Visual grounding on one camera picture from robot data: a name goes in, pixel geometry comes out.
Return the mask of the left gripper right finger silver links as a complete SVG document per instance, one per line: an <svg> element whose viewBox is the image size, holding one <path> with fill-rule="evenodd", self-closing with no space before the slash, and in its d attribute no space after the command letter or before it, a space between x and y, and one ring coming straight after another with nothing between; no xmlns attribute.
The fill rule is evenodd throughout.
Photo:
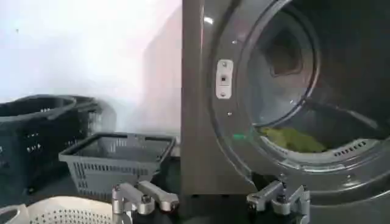
<svg viewBox="0 0 390 224"><path fill-rule="evenodd" d="M311 220L311 192L305 185L288 186L282 181L273 181L258 192L248 194L246 203L254 214L265 211L270 205L273 214L292 215L294 223L309 224Z"/></svg>

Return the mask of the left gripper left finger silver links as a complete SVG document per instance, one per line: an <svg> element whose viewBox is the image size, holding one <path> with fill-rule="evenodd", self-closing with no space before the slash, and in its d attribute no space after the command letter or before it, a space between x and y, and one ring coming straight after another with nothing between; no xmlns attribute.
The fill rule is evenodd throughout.
<svg viewBox="0 0 390 224"><path fill-rule="evenodd" d="M112 222L134 223L138 216L147 217L160 211L173 214L179 208L179 196L150 181L117 184L112 189Z"/></svg>

